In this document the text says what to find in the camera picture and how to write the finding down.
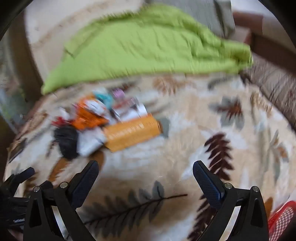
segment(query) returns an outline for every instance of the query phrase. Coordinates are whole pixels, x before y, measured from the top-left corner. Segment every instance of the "gray cloth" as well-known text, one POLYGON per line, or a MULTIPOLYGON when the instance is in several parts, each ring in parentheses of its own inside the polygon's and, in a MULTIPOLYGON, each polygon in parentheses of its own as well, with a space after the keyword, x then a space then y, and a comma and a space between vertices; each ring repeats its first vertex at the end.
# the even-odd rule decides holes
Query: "gray cloth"
POLYGON ((147 0, 147 3, 175 6, 219 37, 228 38, 235 30, 230 0, 147 0))

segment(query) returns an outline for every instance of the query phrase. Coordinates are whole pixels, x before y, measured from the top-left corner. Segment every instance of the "floral blanket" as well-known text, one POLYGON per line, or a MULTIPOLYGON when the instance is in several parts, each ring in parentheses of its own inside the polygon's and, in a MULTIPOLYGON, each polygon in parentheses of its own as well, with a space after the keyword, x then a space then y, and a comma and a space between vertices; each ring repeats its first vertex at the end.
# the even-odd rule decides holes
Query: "floral blanket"
MULTIPOLYGON (((60 89, 45 99, 23 138, 29 144, 7 165, 5 179, 28 167, 36 174, 20 185, 17 196, 29 195, 45 180, 54 186, 70 181, 90 159, 98 161, 98 178, 77 210, 98 241, 196 240, 215 213, 193 177, 196 160, 237 188, 258 186, 268 216, 296 183, 294 132, 259 88, 239 76, 136 76, 60 89), (97 87, 120 85, 127 95, 140 96, 155 117, 170 120, 169 138, 158 136, 115 153, 102 148, 72 161, 61 158, 50 127, 58 107, 68 107, 97 87)), ((58 223, 67 237, 60 217, 58 223)))

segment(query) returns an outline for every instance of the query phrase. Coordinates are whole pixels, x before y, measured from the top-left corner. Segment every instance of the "lime green blanket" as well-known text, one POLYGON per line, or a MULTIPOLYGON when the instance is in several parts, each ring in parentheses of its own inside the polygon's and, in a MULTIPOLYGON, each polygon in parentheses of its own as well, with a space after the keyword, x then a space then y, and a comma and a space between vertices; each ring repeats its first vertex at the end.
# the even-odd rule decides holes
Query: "lime green blanket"
POLYGON ((222 40, 181 10, 155 4, 80 30, 42 91, 144 73, 235 73, 251 64, 249 46, 222 40))

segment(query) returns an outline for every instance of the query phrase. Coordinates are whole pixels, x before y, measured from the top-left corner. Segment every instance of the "metal screw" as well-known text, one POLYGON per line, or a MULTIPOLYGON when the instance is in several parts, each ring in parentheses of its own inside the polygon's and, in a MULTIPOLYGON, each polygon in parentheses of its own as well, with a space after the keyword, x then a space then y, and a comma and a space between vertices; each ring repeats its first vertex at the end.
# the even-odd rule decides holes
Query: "metal screw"
POLYGON ((259 192, 259 187, 254 186, 254 187, 253 187, 253 190, 254 190, 255 192, 259 192))
POLYGON ((225 186, 227 189, 231 189, 231 188, 232 188, 231 183, 225 183, 224 186, 225 186))
POLYGON ((34 192, 38 192, 39 190, 40 190, 40 187, 39 187, 39 186, 36 186, 36 187, 34 187, 34 189, 33 189, 34 192))
POLYGON ((59 185, 61 188, 66 188, 68 186, 68 183, 63 182, 59 185))

